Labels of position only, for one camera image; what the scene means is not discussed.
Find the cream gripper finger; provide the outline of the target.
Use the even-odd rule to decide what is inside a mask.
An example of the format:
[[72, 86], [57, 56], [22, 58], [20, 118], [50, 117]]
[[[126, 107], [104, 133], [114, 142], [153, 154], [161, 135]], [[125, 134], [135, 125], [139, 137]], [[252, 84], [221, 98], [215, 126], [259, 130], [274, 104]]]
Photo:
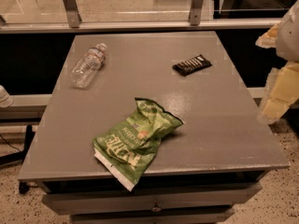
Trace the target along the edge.
[[262, 124], [278, 121], [299, 99], [299, 63], [287, 62], [268, 74], [257, 120]]
[[277, 36], [278, 24], [275, 24], [267, 32], [258, 37], [255, 45], [264, 49], [275, 48], [277, 46]]

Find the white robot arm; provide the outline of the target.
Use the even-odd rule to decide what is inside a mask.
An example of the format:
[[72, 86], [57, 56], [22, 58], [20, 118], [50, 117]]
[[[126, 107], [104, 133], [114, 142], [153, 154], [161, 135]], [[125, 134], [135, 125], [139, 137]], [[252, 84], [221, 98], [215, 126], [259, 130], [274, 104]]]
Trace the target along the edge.
[[273, 124], [299, 100], [299, 0], [255, 45], [275, 48], [277, 56], [287, 61], [282, 68], [271, 69], [259, 105], [258, 121]]

